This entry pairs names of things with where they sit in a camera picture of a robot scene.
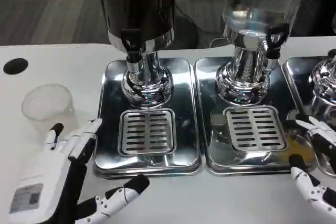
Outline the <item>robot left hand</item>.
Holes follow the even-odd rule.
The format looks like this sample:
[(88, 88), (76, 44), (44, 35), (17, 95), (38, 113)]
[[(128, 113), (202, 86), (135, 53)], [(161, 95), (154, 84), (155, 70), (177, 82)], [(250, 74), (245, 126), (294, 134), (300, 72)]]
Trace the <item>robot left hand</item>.
[(62, 123), (48, 131), (14, 191), (10, 223), (104, 223), (149, 187), (148, 177), (139, 174), (102, 197), (78, 201), (101, 124), (89, 121), (62, 140)]

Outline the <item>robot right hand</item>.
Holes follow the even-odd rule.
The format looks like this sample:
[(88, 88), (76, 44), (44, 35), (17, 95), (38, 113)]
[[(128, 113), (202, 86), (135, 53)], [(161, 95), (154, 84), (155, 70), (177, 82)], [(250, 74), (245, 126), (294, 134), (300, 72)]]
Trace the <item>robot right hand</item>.
[[(310, 115), (299, 114), (287, 124), (303, 130), (312, 146), (329, 158), (331, 168), (335, 170), (335, 130), (323, 121)], [(321, 184), (311, 175), (299, 154), (289, 156), (291, 178), (305, 201), (317, 211), (335, 220), (335, 190)]]

